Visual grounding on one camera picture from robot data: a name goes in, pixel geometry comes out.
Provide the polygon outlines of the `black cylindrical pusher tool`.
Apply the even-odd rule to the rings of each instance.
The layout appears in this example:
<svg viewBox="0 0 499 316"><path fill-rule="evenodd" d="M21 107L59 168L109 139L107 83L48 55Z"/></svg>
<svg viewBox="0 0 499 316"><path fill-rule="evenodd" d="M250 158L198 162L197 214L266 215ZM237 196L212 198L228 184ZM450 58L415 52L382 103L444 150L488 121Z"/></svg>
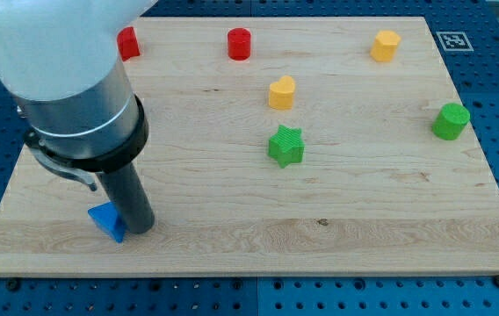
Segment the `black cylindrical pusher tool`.
<svg viewBox="0 0 499 316"><path fill-rule="evenodd" d="M153 227L155 214L132 163L96 176L131 233L146 233Z"/></svg>

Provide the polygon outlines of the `red block at arm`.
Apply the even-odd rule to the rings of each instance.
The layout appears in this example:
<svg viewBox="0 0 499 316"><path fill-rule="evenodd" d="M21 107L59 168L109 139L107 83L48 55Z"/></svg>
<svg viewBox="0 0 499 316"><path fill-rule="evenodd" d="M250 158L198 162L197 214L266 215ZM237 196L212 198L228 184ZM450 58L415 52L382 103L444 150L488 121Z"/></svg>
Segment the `red block at arm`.
<svg viewBox="0 0 499 316"><path fill-rule="evenodd" d="M117 44L122 61L127 61L133 57L141 55L135 29L132 26L125 27L119 32L117 36Z"/></svg>

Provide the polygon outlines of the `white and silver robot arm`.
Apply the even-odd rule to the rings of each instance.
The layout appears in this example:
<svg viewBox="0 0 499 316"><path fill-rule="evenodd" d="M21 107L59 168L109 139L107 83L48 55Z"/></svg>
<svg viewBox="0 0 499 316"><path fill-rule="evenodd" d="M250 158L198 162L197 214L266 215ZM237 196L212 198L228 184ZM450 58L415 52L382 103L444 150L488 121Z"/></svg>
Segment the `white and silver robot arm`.
<svg viewBox="0 0 499 316"><path fill-rule="evenodd" d="M103 188L131 233L155 215L134 169L148 121L119 32L155 0L0 1L0 80L25 114L25 143L60 177Z"/></svg>

